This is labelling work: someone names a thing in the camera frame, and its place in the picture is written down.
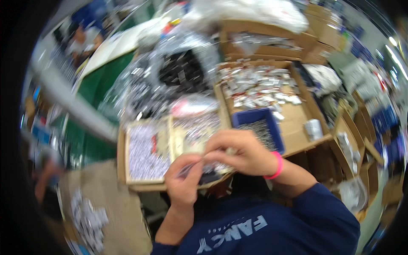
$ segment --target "blue plastic bin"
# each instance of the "blue plastic bin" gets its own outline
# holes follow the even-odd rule
[[[285,146],[283,145],[282,138],[280,136],[279,126],[269,108],[260,108],[234,113],[232,115],[232,126],[234,128],[238,128],[239,125],[253,123],[264,119],[268,123],[269,132],[275,141],[277,151],[280,155],[282,155],[285,152]]]

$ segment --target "pink wristband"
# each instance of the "pink wristband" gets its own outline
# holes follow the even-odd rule
[[[283,159],[281,155],[279,154],[279,152],[272,151],[271,154],[274,155],[276,159],[278,160],[278,169],[276,170],[276,173],[274,175],[264,175],[264,179],[267,179],[267,180],[271,180],[271,179],[278,177],[278,175],[282,172],[282,168],[283,168]]]

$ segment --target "metal pole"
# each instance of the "metal pole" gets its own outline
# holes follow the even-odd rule
[[[53,49],[50,36],[39,40],[31,57],[34,73],[40,78],[42,88],[51,101],[58,103],[79,125],[108,142],[116,143],[118,129],[90,105],[81,95],[71,93],[72,84],[61,75],[50,59]]]

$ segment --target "person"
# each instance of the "person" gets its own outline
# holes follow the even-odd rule
[[[82,25],[72,22],[69,26],[70,38],[72,44],[67,50],[74,59],[74,66],[79,66],[86,58],[91,56],[102,44],[103,37],[97,27],[90,27],[84,30]]]
[[[33,179],[35,179],[35,197],[45,214],[60,222],[62,221],[62,215],[58,203],[58,196],[56,192],[49,187],[49,183],[56,183],[56,180],[63,176],[64,169],[47,157],[44,158],[42,165],[44,166],[42,173],[37,176],[35,172],[33,172]]]
[[[235,155],[222,149],[234,148]],[[273,178],[273,188],[293,199],[284,207],[250,195],[217,199],[194,210],[197,184],[207,162],[230,165],[249,180]],[[196,163],[186,179],[177,173]],[[263,147],[250,131],[224,130],[208,141],[204,156],[183,154],[164,177],[171,206],[159,227],[152,255],[170,254],[354,254],[357,219],[302,167]]]

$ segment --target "navy blue sweatshirt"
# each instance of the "navy blue sweatshirt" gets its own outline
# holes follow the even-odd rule
[[[152,255],[354,254],[360,224],[322,184],[293,207],[235,197],[198,220],[179,246],[153,244]]]

